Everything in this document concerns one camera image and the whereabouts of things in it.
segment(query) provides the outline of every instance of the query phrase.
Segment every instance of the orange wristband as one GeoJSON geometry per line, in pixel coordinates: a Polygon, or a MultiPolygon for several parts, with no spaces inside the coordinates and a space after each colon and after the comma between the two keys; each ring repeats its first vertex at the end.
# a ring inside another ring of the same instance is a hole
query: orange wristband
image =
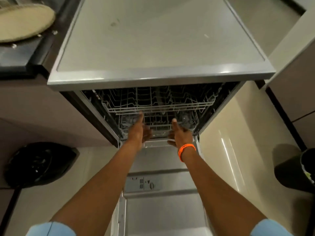
{"type": "Polygon", "coordinates": [[[184,150],[186,147],[193,147],[193,148],[196,150],[196,148],[195,148],[195,146],[194,146],[193,144],[185,144],[185,145],[183,145],[181,148],[179,148],[178,156],[179,156],[179,160],[180,160],[181,162],[183,162],[183,160],[181,159],[181,154],[183,153],[183,150],[184,150]]]}

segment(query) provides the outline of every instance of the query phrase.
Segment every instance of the upper dishwasher rack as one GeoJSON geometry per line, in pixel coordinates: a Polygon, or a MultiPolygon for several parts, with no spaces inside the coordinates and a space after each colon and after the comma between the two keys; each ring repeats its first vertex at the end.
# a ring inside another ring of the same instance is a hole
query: upper dishwasher rack
{"type": "Polygon", "coordinates": [[[103,106],[116,115],[199,110],[214,104],[225,83],[96,90],[103,106]]]}

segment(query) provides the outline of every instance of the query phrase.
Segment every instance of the dishwasher rack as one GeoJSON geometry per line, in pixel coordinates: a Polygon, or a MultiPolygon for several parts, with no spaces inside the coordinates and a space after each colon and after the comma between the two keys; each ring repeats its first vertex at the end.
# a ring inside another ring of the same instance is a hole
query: dishwasher rack
{"type": "MultiPolygon", "coordinates": [[[[138,114],[119,115],[118,126],[124,137],[127,137],[128,128],[136,122],[138,116],[138,114]]],[[[165,137],[172,128],[173,118],[176,118],[182,127],[192,132],[199,124],[199,118],[195,111],[144,113],[144,124],[152,129],[154,138],[165,137]]]]}
{"type": "Polygon", "coordinates": [[[129,115],[199,110],[212,106],[225,83],[103,89],[96,93],[109,113],[129,115]]]}

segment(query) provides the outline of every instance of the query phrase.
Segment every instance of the trash bin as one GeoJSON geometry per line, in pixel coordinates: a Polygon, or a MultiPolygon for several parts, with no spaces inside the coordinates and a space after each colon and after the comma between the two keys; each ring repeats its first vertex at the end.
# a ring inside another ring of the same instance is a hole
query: trash bin
{"type": "Polygon", "coordinates": [[[315,148],[277,165],[274,173],[285,187],[315,193],[315,148]]]}

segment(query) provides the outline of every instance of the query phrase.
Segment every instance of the light blue sleeve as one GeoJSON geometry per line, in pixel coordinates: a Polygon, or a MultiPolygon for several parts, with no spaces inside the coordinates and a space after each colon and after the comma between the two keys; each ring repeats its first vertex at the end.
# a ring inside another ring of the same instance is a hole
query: light blue sleeve
{"type": "Polygon", "coordinates": [[[281,224],[271,219],[260,221],[250,236],[293,236],[281,224]]]}
{"type": "Polygon", "coordinates": [[[26,236],[76,236],[76,234],[62,223],[48,222],[32,226],[26,236]]]}

